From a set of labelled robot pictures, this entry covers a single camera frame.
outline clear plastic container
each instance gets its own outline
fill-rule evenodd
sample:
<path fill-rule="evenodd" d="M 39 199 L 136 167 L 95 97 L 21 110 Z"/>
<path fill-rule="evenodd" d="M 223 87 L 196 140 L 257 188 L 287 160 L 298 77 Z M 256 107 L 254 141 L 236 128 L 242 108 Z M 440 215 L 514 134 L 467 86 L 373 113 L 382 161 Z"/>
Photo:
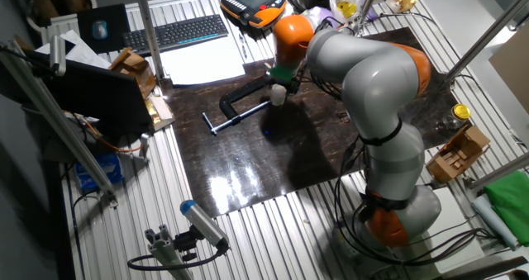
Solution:
<path fill-rule="evenodd" d="M 448 129 L 461 128 L 470 118 L 470 109 L 461 103 L 456 104 L 443 116 L 443 124 Z"/>

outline black keyboard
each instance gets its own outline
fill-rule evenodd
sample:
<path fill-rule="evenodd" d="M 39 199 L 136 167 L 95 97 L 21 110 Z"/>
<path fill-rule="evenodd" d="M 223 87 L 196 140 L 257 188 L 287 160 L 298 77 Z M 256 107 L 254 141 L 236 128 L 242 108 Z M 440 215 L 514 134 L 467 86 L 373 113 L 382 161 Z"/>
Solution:
<path fill-rule="evenodd" d="M 160 52 L 195 45 L 228 35 L 219 15 L 198 17 L 157 26 L 155 32 Z M 132 48 L 132 52 L 144 57 L 150 55 L 145 30 L 124 33 L 123 41 L 126 47 Z"/>

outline black table mat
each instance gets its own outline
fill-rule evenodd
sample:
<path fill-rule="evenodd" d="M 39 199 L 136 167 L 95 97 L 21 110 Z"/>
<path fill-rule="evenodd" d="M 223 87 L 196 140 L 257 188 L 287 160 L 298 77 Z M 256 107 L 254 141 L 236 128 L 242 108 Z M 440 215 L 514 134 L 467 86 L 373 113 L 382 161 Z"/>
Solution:
<path fill-rule="evenodd" d="M 423 50 L 408 28 L 366 38 Z M 193 199 L 212 216 L 337 177 L 342 153 L 358 135 L 352 123 L 339 117 L 345 111 L 341 102 L 313 83 L 302 83 L 279 115 L 269 108 L 213 137 L 202 113 L 214 126 L 224 122 L 219 98 L 260 77 L 266 68 L 257 62 L 246 64 L 245 71 L 246 76 L 227 81 L 164 87 Z M 443 78 L 432 68 L 427 90 L 399 112 L 421 132 L 427 148 L 444 144 L 455 133 L 437 129 L 443 114 L 457 103 L 448 83 L 441 84 Z M 253 93 L 234 106 L 239 112 L 248 110 L 265 95 L 265 90 Z"/>

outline computer screen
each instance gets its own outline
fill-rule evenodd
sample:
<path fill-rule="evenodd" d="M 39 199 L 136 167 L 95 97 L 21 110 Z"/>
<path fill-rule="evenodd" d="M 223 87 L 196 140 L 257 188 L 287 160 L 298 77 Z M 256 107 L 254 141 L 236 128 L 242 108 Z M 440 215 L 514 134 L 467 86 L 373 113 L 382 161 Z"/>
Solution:
<path fill-rule="evenodd" d="M 29 50 L 24 53 L 49 66 L 49 55 Z M 10 96 L 22 103 L 29 102 L 14 78 L 10 78 L 12 82 L 6 83 L 12 85 Z M 63 110 L 98 118 L 98 129 L 104 135 L 139 134 L 151 130 L 152 120 L 134 77 L 66 60 L 63 77 L 43 78 L 43 81 Z"/>

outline aluminum table frame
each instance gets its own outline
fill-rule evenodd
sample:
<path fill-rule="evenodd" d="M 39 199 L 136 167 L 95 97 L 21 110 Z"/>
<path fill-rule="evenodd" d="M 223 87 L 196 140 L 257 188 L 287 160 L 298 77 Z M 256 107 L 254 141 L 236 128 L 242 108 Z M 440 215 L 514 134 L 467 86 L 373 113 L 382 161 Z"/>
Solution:
<path fill-rule="evenodd" d="M 222 14 L 219 1 L 154 0 L 150 2 L 150 7 L 155 25 L 158 26 L 191 17 Z M 377 13 L 391 13 L 386 5 L 375 6 L 374 9 Z M 143 29 L 138 6 L 126 5 L 126 12 L 131 29 Z M 412 12 L 435 19 L 421 0 Z M 231 33 L 232 44 L 238 47 L 245 63 L 274 57 L 274 43 L 269 31 L 253 36 L 257 40 L 243 34 L 248 56 L 245 58 L 242 44 L 238 41 L 238 28 L 224 17 L 223 20 Z M 421 18 L 387 17 L 368 24 L 365 33 L 380 33 L 405 26 L 412 29 L 438 71 L 448 72 L 460 59 L 461 55 L 436 25 Z M 52 19 L 52 26 L 43 31 L 43 40 L 70 29 L 79 33 L 75 15 Z M 112 61 L 117 55 L 118 52 L 110 52 L 101 56 Z M 472 75 L 467 69 L 463 73 Z M 493 103 L 488 103 L 486 98 L 492 100 L 477 83 L 469 78 L 456 78 L 453 93 L 459 102 L 472 108 L 472 123 L 491 140 L 490 150 L 465 176 L 482 178 L 526 152 L 515 144 L 509 126 L 502 123 L 506 122 L 505 118 L 495 111 L 497 108 Z M 139 144 L 139 141 L 131 143 L 131 148 Z M 165 272 L 143 273 L 126 266 L 128 259 L 148 254 L 143 230 L 164 223 L 173 233 L 186 231 L 189 227 L 187 220 L 179 213 L 179 204 L 192 197 L 173 127 L 168 126 L 156 132 L 149 139 L 149 145 L 146 155 L 149 162 L 144 168 L 140 168 L 138 161 L 133 159 L 133 155 L 139 156 L 138 153 L 120 156 L 126 179 L 116 185 L 116 197 L 120 204 L 116 209 L 88 198 L 71 211 L 71 203 L 80 194 L 74 181 L 71 181 L 73 174 L 69 176 L 70 181 L 63 181 L 77 279 L 83 278 L 82 271 L 87 279 L 170 279 L 170 275 Z M 437 150 L 429 149 L 425 153 L 426 161 Z M 474 211 L 469 202 L 475 196 L 465 189 L 462 177 L 448 186 L 464 214 L 472 216 Z M 431 175 L 424 168 L 418 183 L 431 181 Z M 355 271 L 342 263 L 337 253 L 330 248 L 334 223 L 330 205 L 334 184 L 334 181 L 321 183 L 215 218 L 230 237 L 232 251 L 213 263 L 191 268 L 193 276 L 196 279 L 355 278 Z M 346 211 L 350 211 L 360 204 L 359 192 L 363 192 L 365 183 L 359 174 L 353 173 L 344 177 L 344 185 L 341 200 L 345 201 Z M 79 244 L 74 236 L 73 217 L 79 225 Z M 470 224 L 474 228 L 487 227 L 479 218 L 473 219 Z M 485 249 L 492 244 L 495 243 L 482 242 Z M 199 259 L 206 259 L 213 252 L 207 243 L 199 242 Z"/>

